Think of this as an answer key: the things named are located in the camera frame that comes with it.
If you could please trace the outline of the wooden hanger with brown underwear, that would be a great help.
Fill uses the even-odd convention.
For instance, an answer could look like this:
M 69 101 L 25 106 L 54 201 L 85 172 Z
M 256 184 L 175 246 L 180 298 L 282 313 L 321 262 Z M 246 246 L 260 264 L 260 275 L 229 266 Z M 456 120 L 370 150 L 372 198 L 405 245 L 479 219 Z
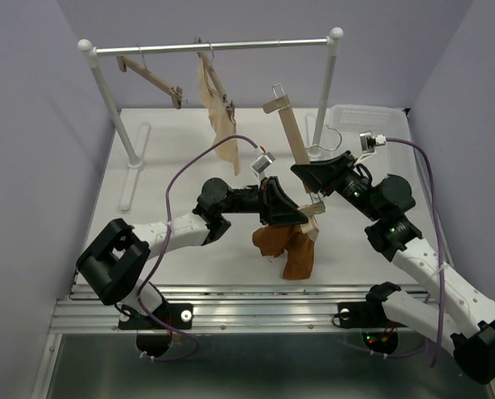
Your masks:
M 297 165 L 309 165 L 311 163 L 310 158 L 307 154 L 292 104 L 280 83 L 273 85 L 272 91 L 275 99 L 265 103 L 262 109 L 266 114 L 274 111 L 278 113 L 295 163 Z M 319 195 L 313 193 L 306 185 L 303 185 L 303 187 L 309 195 L 311 203 L 299 207 L 299 210 L 308 218 L 307 223 L 302 224 L 300 228 L 303 234 L 312 242 L 315 242 L 320 232 L 316 217 L 326 212 L 326 205 Z

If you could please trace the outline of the brown underwear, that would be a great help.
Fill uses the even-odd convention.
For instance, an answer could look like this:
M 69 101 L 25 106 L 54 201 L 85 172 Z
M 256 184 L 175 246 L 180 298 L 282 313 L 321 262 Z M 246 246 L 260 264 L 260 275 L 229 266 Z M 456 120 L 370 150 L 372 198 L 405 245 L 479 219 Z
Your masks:
M 283 254 L 287 255 L 282 270 L 283 279 L 295 281 L 311 277 L 315 242 L 298 225 L 257 229 L 252 234 L 252 243 L 262 256 L 278 258 Z

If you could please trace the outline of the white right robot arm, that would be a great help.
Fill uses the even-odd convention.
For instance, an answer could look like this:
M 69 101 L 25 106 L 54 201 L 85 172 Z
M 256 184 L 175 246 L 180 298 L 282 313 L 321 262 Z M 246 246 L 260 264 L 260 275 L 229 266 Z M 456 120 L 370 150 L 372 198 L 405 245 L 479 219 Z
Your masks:
M 387 293 L 373 288 L 364 304 L 366 319 L 373 324 L 389 319 L 412 328 L 452 355 L 473 381 L 488 384 L 495 378 L 495 301 L 442 260 L 406 217 L 415 205 L 409 182 L 388 174 L 373 185 L 356 172 L 357 162 L 345 152 L 331 160 L 293 165 L 291 170 L 311 191 L 337 193 L 371 219 L 365 233 L 373 249 L 438 302 L 431 307 L 392 285 Z

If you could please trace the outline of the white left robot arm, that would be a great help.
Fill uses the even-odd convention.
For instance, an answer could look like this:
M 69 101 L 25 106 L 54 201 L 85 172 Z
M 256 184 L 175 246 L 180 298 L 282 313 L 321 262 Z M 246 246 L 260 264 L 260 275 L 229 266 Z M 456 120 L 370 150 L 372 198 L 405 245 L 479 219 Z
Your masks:
M 211 178 L 187 214 L 148 224 L 111 220 L 77 259 L 76 269 L 105 306 L 128 308 L 132 318 L 150 328 L 188 328 L 189 320 L 171 311 L 163 294 L 141 274 L 150 259 L 221 239 L 231 226 L 226 214 L 255 214 L 261 224 L 277 227 L 307 222 L 275 176 L 241 189 Z

